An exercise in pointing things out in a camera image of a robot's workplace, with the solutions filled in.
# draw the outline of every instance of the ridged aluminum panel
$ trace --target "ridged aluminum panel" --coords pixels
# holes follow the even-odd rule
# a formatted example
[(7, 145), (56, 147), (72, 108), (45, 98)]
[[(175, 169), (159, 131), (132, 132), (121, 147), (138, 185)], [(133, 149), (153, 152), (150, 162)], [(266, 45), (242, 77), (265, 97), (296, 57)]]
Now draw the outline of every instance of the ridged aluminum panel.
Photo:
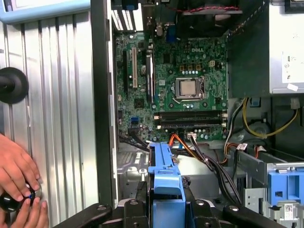
[(5, 135), (36, 161), (53, 227), (98, 202), (90, 15), (0, 24), (0, 50), (30, 87), (4, 104)]

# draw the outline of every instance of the white connector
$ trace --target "white connector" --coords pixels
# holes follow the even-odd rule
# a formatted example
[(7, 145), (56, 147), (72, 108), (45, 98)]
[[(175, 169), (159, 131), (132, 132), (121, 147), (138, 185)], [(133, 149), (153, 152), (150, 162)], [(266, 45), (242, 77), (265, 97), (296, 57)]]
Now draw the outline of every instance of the white connector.
[(196, 140), (196, 136), (197, 136), (196, 133), (188, 133), (187, 134), (188, 140), (190, 140), (191, 137), (193, 137)]

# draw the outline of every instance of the screw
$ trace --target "screw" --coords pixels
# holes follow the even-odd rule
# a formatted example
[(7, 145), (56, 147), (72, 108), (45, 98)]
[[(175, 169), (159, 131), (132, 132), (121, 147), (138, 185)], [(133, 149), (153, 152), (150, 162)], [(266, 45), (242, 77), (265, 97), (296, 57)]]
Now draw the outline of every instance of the screw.
[(200, 206), (203, 206), (203, 205), (204, 205), (204, 202), (201, 201), (201, 200), (197, 200), (197, 201), (196, 201), (196, 204), (198, 204), (198, 205), (200, 205)]
[(97, 210), (105, 210), (105, 209), (106, 209), (106, 207), (103, 206), (103, 205), (100, 205), (100, 206), (97, 208)]
[(137, 205), (138, 202), (136, 202), (136, 201), (131, 201), (130, 204), (131, 204), (131, 205)]
[(236, 206), (229, 206), (228, 208), (232, 211), (238, 211), (238, 208)]

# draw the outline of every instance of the dell logo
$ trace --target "dell logo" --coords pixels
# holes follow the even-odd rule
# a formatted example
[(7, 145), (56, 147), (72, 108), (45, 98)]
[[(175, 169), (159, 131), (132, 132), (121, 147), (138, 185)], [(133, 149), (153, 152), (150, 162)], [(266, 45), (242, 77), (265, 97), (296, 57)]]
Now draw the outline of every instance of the dell logo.
[(191, 52), (204, 52), (202, 48), (191, 48)]

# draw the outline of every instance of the hand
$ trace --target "hand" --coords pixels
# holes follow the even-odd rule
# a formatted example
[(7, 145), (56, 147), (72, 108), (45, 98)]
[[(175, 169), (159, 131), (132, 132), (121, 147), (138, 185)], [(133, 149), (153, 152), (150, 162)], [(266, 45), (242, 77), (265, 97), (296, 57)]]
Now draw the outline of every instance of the hand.
[(25, 179), (33, 190), (39, 189), (38, 168), (32, 158), (16, 143), (0, 134), (0, 186), (15, 200), (29, 196)]
[[(43, 202), (40, 206), (39, 201), (39, 198), (34, 199), (30, 211), (30, 199), (26, 199), (11, 228), (48, 228), (48, 206), (46, 202)], [(5, 224), (5, 216), (5, 212), (0, 209), (0, 228), (8, 228), (8, 225)]]

